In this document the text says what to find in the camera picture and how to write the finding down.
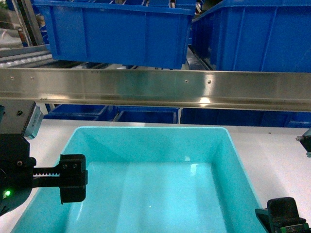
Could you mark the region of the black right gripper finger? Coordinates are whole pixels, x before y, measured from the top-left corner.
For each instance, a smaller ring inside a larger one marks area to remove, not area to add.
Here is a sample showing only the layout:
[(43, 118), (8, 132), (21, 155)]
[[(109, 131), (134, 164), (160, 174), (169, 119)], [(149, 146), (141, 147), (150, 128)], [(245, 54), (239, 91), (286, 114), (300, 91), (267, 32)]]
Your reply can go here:
[(255, 209), (258, 221), (267, 233), (309, 233), (310, 226), (298, 213), (296, 201), (292, 197), (282, 197), (267, 201), (264, 209)]

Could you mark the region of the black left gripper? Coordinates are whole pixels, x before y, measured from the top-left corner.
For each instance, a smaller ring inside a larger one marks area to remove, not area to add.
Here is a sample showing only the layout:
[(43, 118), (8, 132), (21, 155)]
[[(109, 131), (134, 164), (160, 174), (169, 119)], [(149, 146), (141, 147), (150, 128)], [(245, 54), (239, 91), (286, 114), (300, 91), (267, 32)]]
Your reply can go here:
[(83, 154), (61, 154), (54, 167), (35, 165), (30, 144), (22, 135), (0, 135), (1, 216), (22, 205), (32, 188), (58, 187), (62, 204), (85, 200), (87, 169)]

